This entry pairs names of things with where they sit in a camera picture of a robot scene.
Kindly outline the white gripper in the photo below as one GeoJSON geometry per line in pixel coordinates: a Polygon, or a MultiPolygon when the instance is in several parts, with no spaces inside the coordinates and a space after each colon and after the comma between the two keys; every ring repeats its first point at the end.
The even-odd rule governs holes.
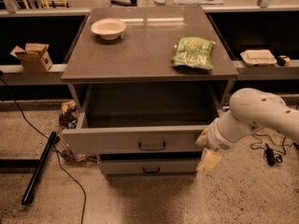
{"type": "Polygon", "coordinates": [[[201,160],[196,167],[198,172],[207,173],[220,163],[221,154],[216,150],[229,150],[231,148],[232,143],[219,131],[218,121],[219,118],[214,119],[195,140],[197,146],[207,145],[209,148],[212,148],[204,148],[201,160]]]}

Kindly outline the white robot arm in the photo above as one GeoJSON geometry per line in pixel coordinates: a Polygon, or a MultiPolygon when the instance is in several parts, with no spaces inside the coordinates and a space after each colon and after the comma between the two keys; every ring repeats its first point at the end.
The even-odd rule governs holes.
{"type": "Polygon", "coordinates": [[[223,150],[264,128],[299,143],[299,111],[273,93],[251,88],[236,91],[230,98],[229,110],[214,119],[196,139],[195,144],[203,149],[196,170],[211,171],[220,163],[223,150]]]}

